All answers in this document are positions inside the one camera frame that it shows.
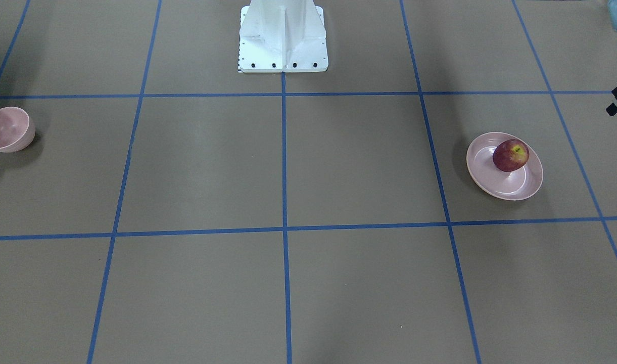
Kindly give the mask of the pink bowl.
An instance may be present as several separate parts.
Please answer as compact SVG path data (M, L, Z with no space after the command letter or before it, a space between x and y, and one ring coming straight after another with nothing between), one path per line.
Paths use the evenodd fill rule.
M0 152L12 153L23 150L34 140L35 122L19 107L0 108Z

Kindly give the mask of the red apple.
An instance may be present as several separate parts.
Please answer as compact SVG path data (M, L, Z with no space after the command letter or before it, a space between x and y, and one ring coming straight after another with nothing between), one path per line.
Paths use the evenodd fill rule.
M520 139L507 139L495 148L492 161L502 172L523 168L530 158L528 146Z

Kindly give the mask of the pink plate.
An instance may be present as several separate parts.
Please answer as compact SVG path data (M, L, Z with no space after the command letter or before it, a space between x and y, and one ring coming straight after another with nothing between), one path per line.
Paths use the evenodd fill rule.
M495 167L492 156L495 148L507 139L519 139L507 133L481 134L467 148L467 170L472 180L489 195L508 201L530 198L543 182L543 167L535 150L530 150L528 162L514 172L502 172Z

